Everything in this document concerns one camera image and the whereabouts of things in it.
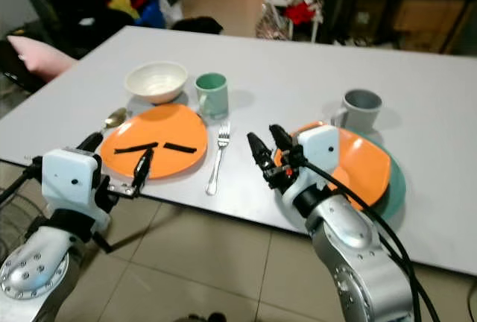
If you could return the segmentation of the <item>teal plate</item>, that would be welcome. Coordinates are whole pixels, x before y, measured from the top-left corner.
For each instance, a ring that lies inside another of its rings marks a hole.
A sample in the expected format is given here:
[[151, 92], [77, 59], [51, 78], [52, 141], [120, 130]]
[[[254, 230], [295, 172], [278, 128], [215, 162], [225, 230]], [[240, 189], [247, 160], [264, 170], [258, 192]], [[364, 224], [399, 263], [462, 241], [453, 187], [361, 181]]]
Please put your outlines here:
[[375, 212], [386, 220], [391, 226], [401, 224], [403, 206], [405, 206], [405, 196], [408, 186], [406, 185], [405, 175], [401, 169], [401, 165], [394, 159], [391, 152], [384, 148], [381, 142], [373, 140], [367, 135], [361, 135], [361, 138], [371, 141], [373, 144], [381, 148], [382, 151], [391, 158], [391, 175], [389, 176], [388, 189], [382, 194], [381, 198], [373, 206]]

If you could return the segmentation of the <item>black chair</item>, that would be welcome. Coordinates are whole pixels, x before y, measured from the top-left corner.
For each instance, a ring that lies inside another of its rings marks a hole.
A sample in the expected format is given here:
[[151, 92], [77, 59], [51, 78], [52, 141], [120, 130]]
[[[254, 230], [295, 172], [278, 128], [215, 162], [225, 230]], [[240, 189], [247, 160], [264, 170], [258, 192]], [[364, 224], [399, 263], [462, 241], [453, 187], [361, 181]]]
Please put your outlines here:
[[41, 21], [28, 22], [4, 34], [0, 39], [0, 73], [14, 86], [19, 86], [29, 93], [37, 92], [44, 87], [45, 81], [31, 74], [24, 63], [15, 56], [13, 46], [7, 41], [7, 36], [22, 36], [48, 43], [76, 60], [91, 53], [120, 29], [132, 25], [129, 15], [112, 9], [95, 10], [85, 18], [68, 18], [61, 22], [61, 29], [47, 32]]

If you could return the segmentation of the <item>empty orange plate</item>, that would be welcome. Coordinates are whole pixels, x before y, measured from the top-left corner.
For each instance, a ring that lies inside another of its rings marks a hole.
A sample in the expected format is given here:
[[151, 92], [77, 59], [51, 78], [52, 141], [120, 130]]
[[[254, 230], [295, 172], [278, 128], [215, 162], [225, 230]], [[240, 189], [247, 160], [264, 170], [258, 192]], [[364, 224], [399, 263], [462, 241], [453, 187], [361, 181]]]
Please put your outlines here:
[[[293, 133], [295, 136], [303, 129], [317, 127], [325, 122], [317, 121], [300, 128]], [[388, 189], [391, 175], [391, 158], [378, 148], [374, 142], [361, 138], [357, 133], [338, 128], [338, 166], [332, 176], [340, 183], [351, 189], [373, 208]]]

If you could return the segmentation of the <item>green mug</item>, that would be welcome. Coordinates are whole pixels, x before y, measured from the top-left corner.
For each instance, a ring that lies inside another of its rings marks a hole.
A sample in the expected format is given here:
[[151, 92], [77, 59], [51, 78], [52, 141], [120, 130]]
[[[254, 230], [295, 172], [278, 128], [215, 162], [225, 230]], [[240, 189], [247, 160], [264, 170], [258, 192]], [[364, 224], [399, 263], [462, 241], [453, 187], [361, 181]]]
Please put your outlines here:
[[228, 117], [229, 98], [227, 79], [219, 73], [206, 73], [195, 80], [198, 95], [198, 114], [205, 120], [224, 120]]

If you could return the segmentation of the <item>blue soft toy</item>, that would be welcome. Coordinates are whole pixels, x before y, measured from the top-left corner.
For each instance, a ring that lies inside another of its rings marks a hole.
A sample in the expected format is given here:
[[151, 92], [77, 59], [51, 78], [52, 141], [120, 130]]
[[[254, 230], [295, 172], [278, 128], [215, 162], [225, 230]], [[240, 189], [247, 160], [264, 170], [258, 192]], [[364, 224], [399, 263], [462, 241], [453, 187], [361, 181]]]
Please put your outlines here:
[[134, 21], [135, 26], [149, 28], [166, 28], [166, 19], [161, 9], [160, 0], [147, 0], [143, 6], [139, 18]]

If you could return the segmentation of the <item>orange plate with black sticks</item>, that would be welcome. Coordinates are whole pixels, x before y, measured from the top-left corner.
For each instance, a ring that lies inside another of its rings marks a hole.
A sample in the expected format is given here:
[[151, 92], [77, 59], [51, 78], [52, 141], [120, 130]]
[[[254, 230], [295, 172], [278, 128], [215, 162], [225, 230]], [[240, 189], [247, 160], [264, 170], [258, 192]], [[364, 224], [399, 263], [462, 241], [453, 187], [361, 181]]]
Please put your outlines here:
[[[150, 179], [175, 175], [203, 158], [208, 146], [206, 127], [200, 116], [183, 104], [161, 104], [124, 122], [100, 145], [103, 165], [132, 177], [142, 152], [115, 153], [116, 148], [157, 142], [149, 172]], [[197, 148], [194, 153], [170, 151], [165, 142]]]

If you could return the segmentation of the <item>grey mug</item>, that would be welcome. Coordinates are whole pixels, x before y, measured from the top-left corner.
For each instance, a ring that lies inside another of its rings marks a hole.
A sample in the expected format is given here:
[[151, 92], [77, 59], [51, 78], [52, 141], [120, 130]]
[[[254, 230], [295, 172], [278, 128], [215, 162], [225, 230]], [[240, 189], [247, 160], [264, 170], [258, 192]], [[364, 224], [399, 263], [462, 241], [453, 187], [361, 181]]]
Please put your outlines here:
[[355, 88], [344, 94], [341, 106], [330, 117], [330, 124], [356, 133], [371, 133], [384, 101], [378, 94]]

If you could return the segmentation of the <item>black stick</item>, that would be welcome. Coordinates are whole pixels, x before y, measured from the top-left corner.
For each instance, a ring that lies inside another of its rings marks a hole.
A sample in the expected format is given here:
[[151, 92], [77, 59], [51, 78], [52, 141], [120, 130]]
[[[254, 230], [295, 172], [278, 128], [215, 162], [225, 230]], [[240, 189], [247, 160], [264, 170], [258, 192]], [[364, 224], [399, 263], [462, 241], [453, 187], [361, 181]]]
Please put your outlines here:
[[157, 142], [147, 142], [147, 144], [128, 146], [128, 148], [116, 148], [115, 153], [130, 153], [134, 151], [149, 151], [158, 146]]
[[191, 148], [191, 146], [177, 145], [173, 142], [164, 142], [163, 147], [169, 149], [170, 151], [179, 151], [182, 153], [194, 153], [197, 151], [197, 148]]

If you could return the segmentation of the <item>cream bowl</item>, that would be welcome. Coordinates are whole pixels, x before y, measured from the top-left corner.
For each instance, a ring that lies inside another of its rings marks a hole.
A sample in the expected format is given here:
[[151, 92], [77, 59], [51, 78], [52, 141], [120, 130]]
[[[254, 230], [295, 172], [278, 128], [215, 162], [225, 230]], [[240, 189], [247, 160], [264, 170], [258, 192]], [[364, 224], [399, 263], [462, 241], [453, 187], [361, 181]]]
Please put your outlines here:
[[147, 103], [166, 104], [180, 96], [188, 77], [189, 73], [179, 63], [144, 63], [127, 74], [124, 88]]

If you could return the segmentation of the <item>metal fork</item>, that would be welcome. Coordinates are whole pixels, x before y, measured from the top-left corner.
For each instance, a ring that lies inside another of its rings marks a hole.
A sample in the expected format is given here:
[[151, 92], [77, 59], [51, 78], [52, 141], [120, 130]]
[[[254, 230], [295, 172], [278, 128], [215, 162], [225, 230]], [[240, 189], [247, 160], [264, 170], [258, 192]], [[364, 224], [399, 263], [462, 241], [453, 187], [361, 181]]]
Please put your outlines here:
[[206, 185], [205, 193], [208, 196], [214, 196], [218, 192], [218, 176], [219, 169], [221, 168], [221, 160], [224, 158], [224, 151], [231, 141], [231, 124], [229, 122], [224, 122], [219, 127], [217, 135], [217, 156], [215, 156], [214, 168], [212, 168], [212, 174]]

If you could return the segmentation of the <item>black floor fan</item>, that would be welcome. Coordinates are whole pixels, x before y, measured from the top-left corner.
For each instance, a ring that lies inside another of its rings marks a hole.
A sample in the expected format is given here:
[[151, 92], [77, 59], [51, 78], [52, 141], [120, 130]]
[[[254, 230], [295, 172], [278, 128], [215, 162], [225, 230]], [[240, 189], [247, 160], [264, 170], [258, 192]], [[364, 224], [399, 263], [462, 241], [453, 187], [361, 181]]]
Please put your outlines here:
[[34, 219], [44, 215], [45, 201], [38, 183], [24, 183], [17, 192], [10, 194], [0, 209], [0, 263], [24, 243]]

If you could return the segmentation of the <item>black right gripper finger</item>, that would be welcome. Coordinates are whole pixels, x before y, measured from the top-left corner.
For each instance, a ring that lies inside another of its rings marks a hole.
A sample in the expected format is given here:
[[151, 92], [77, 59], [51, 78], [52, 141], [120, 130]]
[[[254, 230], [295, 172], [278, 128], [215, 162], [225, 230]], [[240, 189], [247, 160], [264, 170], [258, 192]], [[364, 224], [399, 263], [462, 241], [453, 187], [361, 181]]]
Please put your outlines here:
[[249, 132], [247, 140], [249, 142], [250, 151], [252, 152], [253, 161], [255, 161], [256, 165], [262, 169], [262, 171], [275, 168], [272, 152], [267, 148], [265, 142], [253, 132]]
[[279, 124], [270, 124], [269, 131], [275, 141], [277, 151], [282, 152], [283, 157], [292, 157], [297, 147], [294, 137]]

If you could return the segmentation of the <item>yellow soft toy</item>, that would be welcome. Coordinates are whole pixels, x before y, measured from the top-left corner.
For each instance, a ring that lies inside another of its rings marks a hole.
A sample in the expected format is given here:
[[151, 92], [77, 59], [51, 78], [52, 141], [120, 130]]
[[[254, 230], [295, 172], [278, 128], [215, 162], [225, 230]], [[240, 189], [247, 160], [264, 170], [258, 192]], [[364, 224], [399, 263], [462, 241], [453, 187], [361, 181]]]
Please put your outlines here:
[[131, 0], [109, 0], [107, 6], [109, 9], [117, 10], [129, 15], [130, 18], [139, 18], [139, 12], [133, 8]]

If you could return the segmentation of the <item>metal spoon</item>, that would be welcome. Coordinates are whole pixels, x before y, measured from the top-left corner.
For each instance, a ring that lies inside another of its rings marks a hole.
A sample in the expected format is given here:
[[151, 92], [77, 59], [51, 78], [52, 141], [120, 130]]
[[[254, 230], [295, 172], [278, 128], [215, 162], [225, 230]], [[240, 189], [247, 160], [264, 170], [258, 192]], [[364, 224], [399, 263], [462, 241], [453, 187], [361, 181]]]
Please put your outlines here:
[[105, 118], [103, 127], [100, 129], [102, 134], [105, 134], [109, 129], [117, 128], [120, 124], [128, 118], [128, 110], [126, 107], [120, 107], [118, 110], [113, 111]]

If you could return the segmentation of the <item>red cloth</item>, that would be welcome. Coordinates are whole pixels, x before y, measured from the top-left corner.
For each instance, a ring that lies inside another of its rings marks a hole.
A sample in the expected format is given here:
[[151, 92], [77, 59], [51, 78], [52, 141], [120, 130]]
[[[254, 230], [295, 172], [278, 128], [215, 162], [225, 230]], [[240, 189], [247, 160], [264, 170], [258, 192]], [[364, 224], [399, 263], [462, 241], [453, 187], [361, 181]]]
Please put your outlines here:
[[302, 25], [304, 22], [312, 22], [316, 16], [316, 10], [306, 1], [289, 3], [284, 9], [283, 16], [289, 19], [292, 25]]

